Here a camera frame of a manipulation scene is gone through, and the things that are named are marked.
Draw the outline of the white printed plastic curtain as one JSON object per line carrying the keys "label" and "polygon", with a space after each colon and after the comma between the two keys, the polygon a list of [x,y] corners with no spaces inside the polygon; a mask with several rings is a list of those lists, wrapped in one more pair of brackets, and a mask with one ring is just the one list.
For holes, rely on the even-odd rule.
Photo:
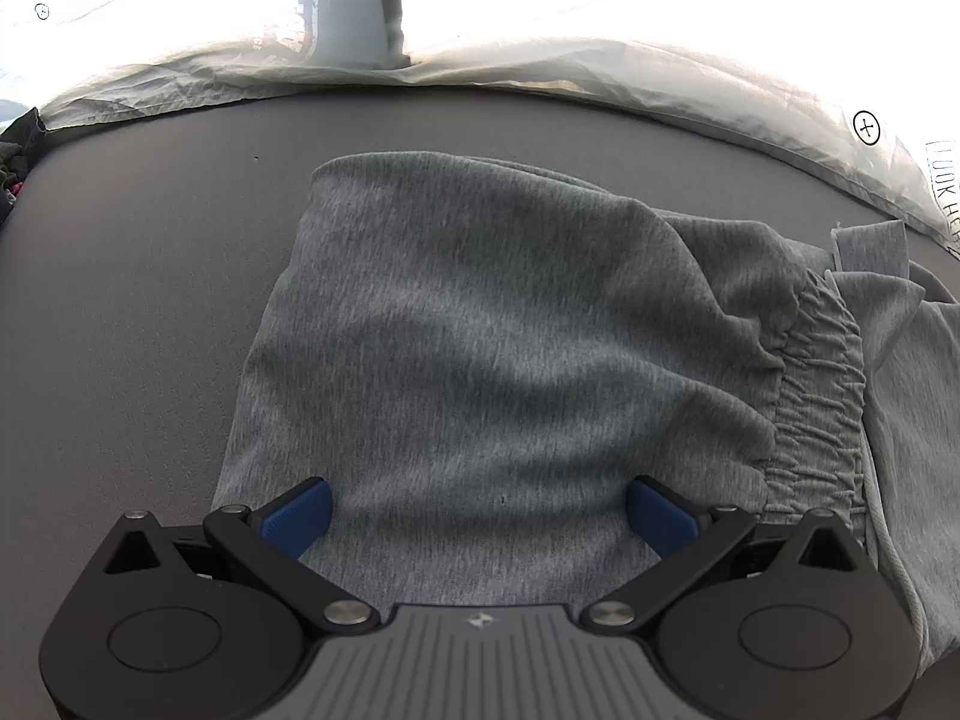
{"label": "white printed plastic curtain", "polygon": [[2,0],[2,115],[334,85],[583,99],[776,156],[958,244],[958,0]]}

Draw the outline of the grey sweatpants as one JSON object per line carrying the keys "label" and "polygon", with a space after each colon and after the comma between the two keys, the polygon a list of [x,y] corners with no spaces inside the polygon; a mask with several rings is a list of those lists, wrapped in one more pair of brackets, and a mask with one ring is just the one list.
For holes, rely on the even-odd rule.
{"label": "grey sweatpants", "polygon": [[[757,517],[640,631],[651,476]],[[217,499],[305,479],[299,562],[370,603],[270,718],[892,718],[958,645],[958,302],[900,223],[828,249],[434,153],[324,164]]]}

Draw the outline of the dark grey garment on pile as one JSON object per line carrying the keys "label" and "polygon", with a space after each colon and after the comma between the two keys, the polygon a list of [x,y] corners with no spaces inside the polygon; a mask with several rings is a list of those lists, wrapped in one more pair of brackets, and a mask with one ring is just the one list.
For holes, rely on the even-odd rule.
{"label": "dark grey garment on pile", "polygon": [[3,130],[0,140],[0,224],[18,202],[26,177],[46,151],[47,128],[39,110],[30,109]]}

